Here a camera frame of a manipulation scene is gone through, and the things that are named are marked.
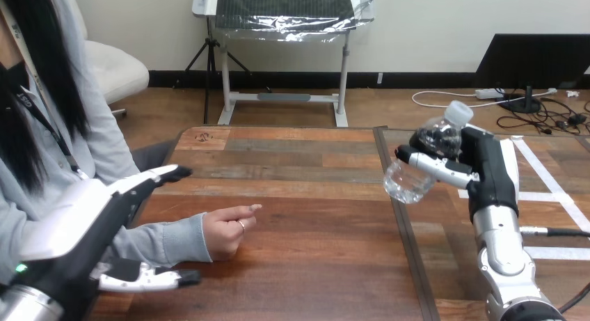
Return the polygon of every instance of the lanyard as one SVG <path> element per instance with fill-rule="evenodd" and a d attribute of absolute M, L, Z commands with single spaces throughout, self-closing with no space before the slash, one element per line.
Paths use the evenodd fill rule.
<path fill-rule="evenodd" d="M 29 68 L 29 71 L 31 72 L 31 74 L 33 75 L 33 78 L 35 79 L 35 84 L 37 85 L 37 90 L 39 91 L 41 99 L 43 100 L 43 102 L 45 104 L 45 108 L 47 109 L 47 113 L 49 114 L 49 117 L 53 120 L 57 120 L 51 114 L 51 111 L 49 109 L 49 99 L 47 98 L 48 94 L 45 91 L 45 88 L 43 87 L 43 83 L 41 82 L 41 78 L 39 77 L 39 74 L 37 73 L 37 68 L 33 64 L 33 59 L 31 58 L 31 55 L 29 54 L 29 50 L 26 47 L 26 43 L 24 42 L 24 39 L 22 37 L 22 33 L 20 31 L 18 23 L 17 23 L 16 19 L 14 18 L 13 14 L 8 9 L 8 6 L 4 2 L 4 0 L 0 0 L 0 10 L 4 16 L 4 19 L 6 20 L 6 23 L 8 24 L 8 27 L 10 28 L 10 32 L 13 34 L 13 38 L 15 39 L 17 46 L 20 50 L 20 53 L 22 54 L 22 57 L 24 58 L 24 62 L 26 64 L 26 66 Z M 37 107 L 37 105 L 35 105 L 29 99 L 28 95 L 26 94 L 26 92 L 23 90 L 23 88 L 21 86 L 16 85 L 16 84 L 10 84 L 10 85 L 13 87 L 13 92 L 17 96 L 17 101 L 25 109 L 27 109 L 29 111 L 29 113 L 35 119 L 39 120 L 39 122 L 41 124 L 43 124 L 43 126 L 45 128 L 47 128 L 47 130 L 51 133 L 51 136 L 57 142 L 59 149 L 64 154 L 72 171 L 74 171 L 82 180 L 88 179 L 88 175 L 86 175 L 82 171 L 82 169 L 80 169 L 80 166 L 76 162 L 76 159 L 74 159 L 72 152 L 67 147 L 67 144 L 66 144 L 61 132 L 59 132 L 59 130 L 55 130 L 51 126 L 51 123 L 45 118 L 45 116 L 43 116 L 43 113 L 41 112 L 41 110 L 39 110 L 39 107 Z"/>

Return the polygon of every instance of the gray cardigan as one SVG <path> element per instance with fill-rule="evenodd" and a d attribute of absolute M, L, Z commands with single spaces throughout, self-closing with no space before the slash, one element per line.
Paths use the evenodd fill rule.
<path fill-rule="evenodd" d="M 111 110 L 97 85 L 88 65 L 84 39 L 67 0 L 54 0 L 65 44 L 72 62 L 74 79 L 88 115 L 90 134 L 86 139 L 79 134 L 70 136 L 55 105 L 49 103 L 50 120 L 35 82 L 29 75 L 33 101 L 65 137 L 67 145 L 82 170 L 105 184 L 138 173 L 129 148 L 117 126 Z M 51 212 L 51 204 L 78 177 L 70 170 L 65 156 L 49 132 L 24 112 L 28 118 L 35 143 L 40 150 L 47 177 L 42 194 L 30 194 L 16 181 L 13 173 L 0 159 L 0 283 L 7 284 L 19 263 L 19 246 L 23 238 L 35 230 L 37 221 Z M 119 256 L 147 261 L 158 266 L 172 266 L 182 261 L 211 262 L 202 232 L 202 216 L 196 215 L 174 223 L 148 224 L 135 229 L 124 229 L 117 234 L 106 257 Z"/>

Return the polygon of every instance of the green light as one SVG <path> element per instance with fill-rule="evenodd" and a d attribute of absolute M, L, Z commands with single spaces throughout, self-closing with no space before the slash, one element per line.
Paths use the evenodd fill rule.
<path fill-rule="evenodd" d="M 23 272 L 24 270 L 26 270 L 26 265 L 19 264 L 19 266 L 17 267 L 17 272 Z"/>

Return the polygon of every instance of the dark gray pants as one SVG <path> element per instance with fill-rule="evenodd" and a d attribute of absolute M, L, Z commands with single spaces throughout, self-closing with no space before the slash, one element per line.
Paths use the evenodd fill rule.
<path fill-rule="evenodd" d="M 133 156 L 133 161 L 137 169 L 143 172 L 162 166 L 172 149 L 174 149 L 174 141 L 166 141 L 133 150 L 131 151 L 131 155 Z"/>

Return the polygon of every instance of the white wall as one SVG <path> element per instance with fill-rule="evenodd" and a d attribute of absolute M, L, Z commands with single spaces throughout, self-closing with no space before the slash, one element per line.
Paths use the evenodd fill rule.
<path fill-rule="evenodd" d="M 193 0 L 78 0 L 90 39 L 151 70 L 181 70 L 205 21 Z M 590 33 L 590 0 L 376 0 L 377 18 L 351 36 L 352 72 L 474 72 L 494 33 Z M 342 43 L 235 40 L 251 70 L 338 71 Z M 204 69 L 200 59 L 193 69 Z"/>

